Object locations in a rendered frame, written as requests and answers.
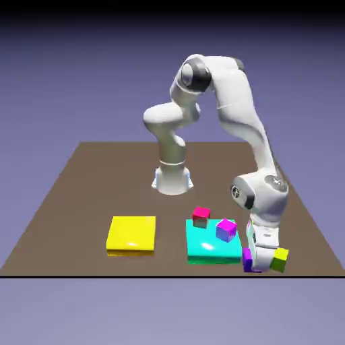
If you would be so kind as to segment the large cyan box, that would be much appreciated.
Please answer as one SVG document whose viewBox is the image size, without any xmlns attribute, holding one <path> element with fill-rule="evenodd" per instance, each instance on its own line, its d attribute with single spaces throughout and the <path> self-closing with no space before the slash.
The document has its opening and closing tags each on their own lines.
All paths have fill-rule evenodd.
<svg viewBox="0 0 345 345">
<path fill-rule="evenodd" d="M 222 219 L 209 219 L 207 228 L 195 227 L 192 219 L 185 221 L 187 260 L 189 264 L 236 264 L 241 262 L 242 245 L 236 232 L 230 242 L 216 236 L 216 225 Z"/>
</svg>

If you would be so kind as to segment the small magenta cube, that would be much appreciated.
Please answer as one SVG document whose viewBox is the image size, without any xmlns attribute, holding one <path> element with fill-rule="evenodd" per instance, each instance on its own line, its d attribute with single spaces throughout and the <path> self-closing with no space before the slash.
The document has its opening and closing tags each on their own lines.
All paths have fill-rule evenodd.
<svg viewBox="0 0 345 345">
<path fill-rule="evenodd" d="M 226 243 L 231 242 L 237 234 L 237 223 L 234 220 L 222 219 L 216 225 L 216 237 Z"/>
</svg>

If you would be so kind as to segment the small yellow-green cube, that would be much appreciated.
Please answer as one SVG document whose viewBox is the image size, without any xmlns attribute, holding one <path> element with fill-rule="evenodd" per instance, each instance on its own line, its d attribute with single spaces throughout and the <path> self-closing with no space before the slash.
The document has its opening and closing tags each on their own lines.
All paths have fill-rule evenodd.
<svg viewBox="0 0 345 345">
<path fill-rule="evenodd" d="M 286 262 L 288 259 L 289 250 L 285 248 L 278 247 L 274 251 L 274 256 L 272 258 L 270 269 L 276 272 L 283 273 L 286 267 Z"/>
</svg>

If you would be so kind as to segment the small purple cube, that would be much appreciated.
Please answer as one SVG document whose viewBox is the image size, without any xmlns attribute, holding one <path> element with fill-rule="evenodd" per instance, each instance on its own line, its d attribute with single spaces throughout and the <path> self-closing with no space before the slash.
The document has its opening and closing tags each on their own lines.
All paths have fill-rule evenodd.
<svg viewBox="0 0 345 345">
<path fill-rule="evenodd" d="M 243 248 L 242 252 L 242 263 L 243 263 L 243 271 L 246 273 L 261 273 L 261 271 L 254 270 L 252 268 L 253 265 L 253 258 L 251 256 L 250 248 Z"/>
</svg>

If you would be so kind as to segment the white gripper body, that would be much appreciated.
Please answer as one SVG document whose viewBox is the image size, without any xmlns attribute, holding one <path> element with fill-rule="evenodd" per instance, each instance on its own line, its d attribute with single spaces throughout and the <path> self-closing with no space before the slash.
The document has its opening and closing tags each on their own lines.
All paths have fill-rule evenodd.
<svg viewBox="0 0 345 345">
<path fill-rule="evenodd" d="M 269 270 L 271 262 L 274 257 L 276 248 L 265 248 L 265 247 L 250 247 L 252 256 L 251 269 L 254 272 L 266 272 Z"/>
</svg>

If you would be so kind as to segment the small red cube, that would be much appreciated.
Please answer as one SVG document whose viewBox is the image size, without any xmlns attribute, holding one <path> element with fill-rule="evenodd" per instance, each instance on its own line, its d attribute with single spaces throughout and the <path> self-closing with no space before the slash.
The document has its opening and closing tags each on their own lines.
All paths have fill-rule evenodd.
<svg viewBox="0 0 345 345">
<path fill-rule="evenodd" d="M 192 215 L 193 226 L 198 228 L 207 228 L 208 220 L 210 219 L 210 212 L 209 208 L 196 207 Z"/>
</svg>

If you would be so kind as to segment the large yellow box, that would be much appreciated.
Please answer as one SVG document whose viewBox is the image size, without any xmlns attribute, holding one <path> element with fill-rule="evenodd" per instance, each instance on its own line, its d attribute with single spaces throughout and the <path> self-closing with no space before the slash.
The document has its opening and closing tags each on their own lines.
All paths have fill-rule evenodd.
<svg viewBox="0 0 345 345">
<path fill-rule="evenodd" d="M 155 216 L 113 216 L 106 239 L 108 256 L 154 254 Z"/>
</svg>

